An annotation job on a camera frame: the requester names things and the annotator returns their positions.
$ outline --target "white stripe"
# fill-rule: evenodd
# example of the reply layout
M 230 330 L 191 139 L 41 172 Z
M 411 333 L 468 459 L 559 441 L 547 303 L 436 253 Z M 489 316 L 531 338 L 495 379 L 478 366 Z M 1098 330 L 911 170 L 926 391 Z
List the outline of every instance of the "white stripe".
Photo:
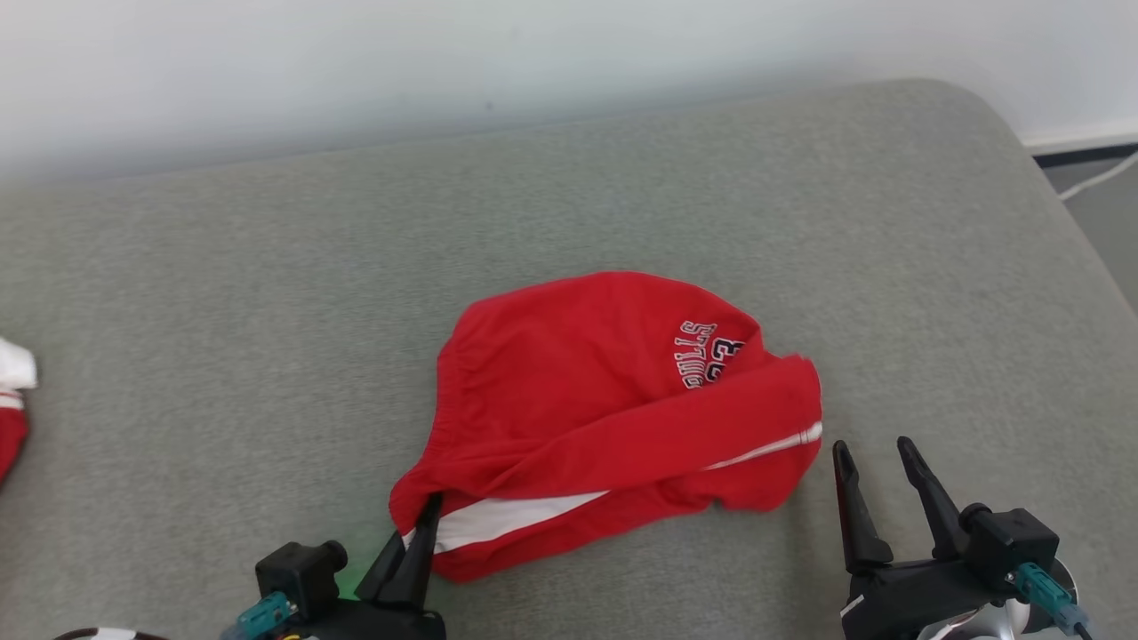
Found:
M 759 456 L 766 456 L 767 453 L 774 453 L 775 451 L 782 451 L 783 449 L 790 449 L 792 446 L 799 446 L 808 442 L 814 442 L 819 437 L 822 437 L 822 422 L 815 422 L 814 426 L 805 432 L 797 433 L 790 437 L 784 437 L 778 442 L 772 442 L 770 444 L 762 445 L 756 450 L 748 451 L 742 456 L 736 456 L 731 460 L 724 460 L 723 462 L 716 462 L 710 467 L 703 467 L 703 470 L 721 469 L 724 467 L 745 462 L 752 458 L 758 458 Z
M 480 500 L 457 511 L 451 511 L 438 520 L 435 552 L 445 553 L 467 544 L 496 540 L 512 531 L 534 526 L 568 514 L 605 493 L 608 491 L 530 500 L 498 500 L 496 498 Z M 404 536 L 404 544 L 410 543 L 407 538 Z
M 130 629 L 112 629 L 109 626 L 100 626 L 99 632 L 94 634 L 91 640 L 132 640 L 134 638 L 134 632 Z
M 768 453 L 774 453 L 775 451 L 814 442 L 820 437 L 822 422 L 815 422 L 805 432 L 748 451 L 731 460 L 704 467 L 704 470 L 729 467 Z M 496 540 L 510 532 L 568 514 L 605 493 L 608 491 L 563 495 L 560 498 L 535 498 L 530 500 L 498 500 L 496 498 L 480 500 L 469 507 L 452 511 L 439 519 L 438 534 L 435 539 L 435 552 L 445 553 L 467 544 Z M 404 535 L 403 545 L 410 545 L 414 536 L 414 530 Z
M 19 409 L 23 411 L 24 400 L 19 397 L 19 394 L 5 395 L 3 393 L 0 393 L 0 409 Z
M 853 599 L 852 602 L 850 602 L 849 605 L 846 605 L 842 608 L 841 613 L 839 613 L 838 615 L 841 616 L 841 617 L 846 617 L 846 614 L 852 612 L 853 607 L 860 605 L 863 600 L 865 600 L 865 596 L 858 596 L 857 598 Z

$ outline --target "printed number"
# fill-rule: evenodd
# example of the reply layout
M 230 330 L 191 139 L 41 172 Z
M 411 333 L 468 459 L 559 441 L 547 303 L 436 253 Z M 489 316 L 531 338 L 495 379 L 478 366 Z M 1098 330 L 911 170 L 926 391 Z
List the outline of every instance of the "printed number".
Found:
M 718 362 L 723 362 L 728 355 L 735 355 L 739 353 L 739 350 L 743 348 L 744 344 L 747 343 L 716 338 L 716 340 L 711 343 L 711 358 L 716 359 Z
M 719 374 L 723 372 L 723 362 L 711 362 L 708 364 L 708 370 L 703 374 L 707 376 L 709 383 L 714 383 L 719 379 Z

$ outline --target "white fabric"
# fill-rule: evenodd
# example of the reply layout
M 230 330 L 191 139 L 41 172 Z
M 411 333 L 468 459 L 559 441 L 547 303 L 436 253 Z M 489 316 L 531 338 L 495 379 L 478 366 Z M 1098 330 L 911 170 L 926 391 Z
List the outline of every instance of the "white fabric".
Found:
M 0 389 L 35 388 L 32 352 L 0 338 Z
M 729 460 L 717 462 L 710 467 L 704 467 L 704 470 L 729 467 L 731 465 L 737 465 L 774 453 L 775 451 L 800 446 L 820 437 L 822 422 L 815 422 L 805 432 L 777 442 L 772 442 L 770 444 L 748 451 Z M 467 544 L 496 540 L 510 532 L 568 514 L 605 493 L 608 491 L 559 498 L 535 498 L 530 500 L 498 500 L 496 498 L 480 500 L 469 507 L 452 511 L 439 519 L 438 534 L 435 539 L 435 552 L 445 553 Z M 403 545 L 409 547 L 411 541 L 414 540 L 414 530 L 404 535 Z
M 19 409 L 24 410 L 24 400 L 19 397 L 19 394 L 6 395 L 5 389 L 0 389 L 0 409 Z
M 91 640 L 132 640 L 134 638 L 134 632 L 130 629 L 114 629 L 110 626 L 100 626 L 99 632 L 94 634 Z

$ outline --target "floor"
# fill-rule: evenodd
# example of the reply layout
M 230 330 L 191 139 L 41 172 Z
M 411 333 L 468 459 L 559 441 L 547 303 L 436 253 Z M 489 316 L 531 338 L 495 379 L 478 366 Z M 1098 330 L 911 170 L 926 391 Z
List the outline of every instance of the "floor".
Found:
M 1045 169 L 1056 191 L 1110 170 L 1121 161 L 1097 161 Z M 1106 268 L 1138 310 L 1138 165 L 1066 200 L 1067 210 Z

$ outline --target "black baseboard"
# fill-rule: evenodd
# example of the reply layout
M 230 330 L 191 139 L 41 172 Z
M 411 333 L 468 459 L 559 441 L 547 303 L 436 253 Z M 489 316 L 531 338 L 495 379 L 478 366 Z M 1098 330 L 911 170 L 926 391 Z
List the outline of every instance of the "black baseboard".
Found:
M 1047 169 L 1049 166 L 1063 166 L 1064 164 L 1079 164 L 1081 162 L 1124 158 L 1136 153 L 1138 153 L 1138 145 L 1118 145 L 1115 147 L 1099 147 L 1097 149 L 1080 149 L 1078 151 L 1036 156 L 1036 163 L 1041 169 Z

